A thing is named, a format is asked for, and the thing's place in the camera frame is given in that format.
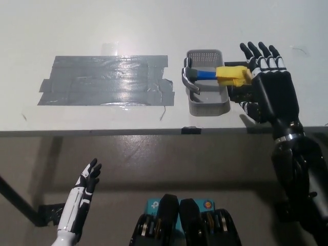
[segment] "gray duct tape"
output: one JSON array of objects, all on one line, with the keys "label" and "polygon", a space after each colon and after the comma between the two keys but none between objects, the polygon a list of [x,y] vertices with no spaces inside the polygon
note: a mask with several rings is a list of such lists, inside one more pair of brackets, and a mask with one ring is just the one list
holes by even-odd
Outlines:
[{"label": "gray duct tape", "polygon": [[174,92],[43,93],[38,105],[56,106],[173,106]]},{"label": "gray duct tape", "polygon": [[170,106],[167,56],[57,56],[39,105]]},{"label": "gray duct tape", "polygon": [[77,78],[53,86],[51,79],[44,79],[39,92],[172,92],[173,83],[167,79],[92,79]]},{"label": "gray duct tape", "polygon": [[159,79],[164,68],[104,69],[104,68],[53,68],[50,79],[63,81],[76,78],[100,79]]},{"label": "gray duct tape", "polygon": [[131,69],[168,67],[166,55],[56,56],[53,68]]}]

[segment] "white table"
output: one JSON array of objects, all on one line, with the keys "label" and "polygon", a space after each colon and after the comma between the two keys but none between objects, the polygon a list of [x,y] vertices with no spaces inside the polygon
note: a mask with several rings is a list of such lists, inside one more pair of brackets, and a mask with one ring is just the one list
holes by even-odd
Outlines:
[{"label": "white table", "polygon": [[[244,61],[240,42],[273,44],[291,72],[306,130],[328,123],[328,32],[325,0],[13,0],[0,3],[1,136],[180,134],[245,131],[231,103],[219,117],[194,117],[181,82],[191,49],[219,49],[224,61]],[[118,42],[119,55],[168,55],[164,78],[174,83],[166,107],[37,106],[40,85],[56,55],[101,55]]]}]

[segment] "floor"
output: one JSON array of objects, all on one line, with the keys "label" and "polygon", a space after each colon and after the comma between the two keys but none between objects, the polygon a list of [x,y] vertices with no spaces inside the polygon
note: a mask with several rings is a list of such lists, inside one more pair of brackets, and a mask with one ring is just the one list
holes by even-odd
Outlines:
[{"label": "floor", "polygon": [[[100,183],[79,245],[128,245],[146,200],[165,193],[214,199],[231,213],[244,246],[314,245],[298,224],[277,221],[273,203],[283,195],[272,149],[271,136],[251,134],[0,138],[1,175],[34,206],[60,203],[97,157]],[[2,246],[56,238],[56,227],[34,227],[3,197],[0,218]]]}]

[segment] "gray plastic basket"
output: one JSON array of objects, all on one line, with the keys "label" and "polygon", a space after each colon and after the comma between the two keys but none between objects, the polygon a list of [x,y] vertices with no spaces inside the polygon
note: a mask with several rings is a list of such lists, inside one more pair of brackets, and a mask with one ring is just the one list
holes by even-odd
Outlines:
[{"label": "gray plastic basket", "polygon": [[[216,71],[224,66],[219,50],[190,50],[187,57],[192,59],[192,68],[202,71]],[[216,80],[198,80],[195,85],[200,88],[200,95],[189,93],[189,111],[194,116],[219,116],[230,110],[228,90]]]}]

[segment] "yellow sponge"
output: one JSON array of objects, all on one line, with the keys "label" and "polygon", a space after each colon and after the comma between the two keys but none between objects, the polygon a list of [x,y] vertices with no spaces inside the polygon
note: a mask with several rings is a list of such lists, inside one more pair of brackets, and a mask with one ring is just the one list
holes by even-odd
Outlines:
[{"label": "yellow sponge", "polygon": [[242,86],[251,84],[252,74],[247,67],[218,67],[216,77],[220,85],[223,86]]}]

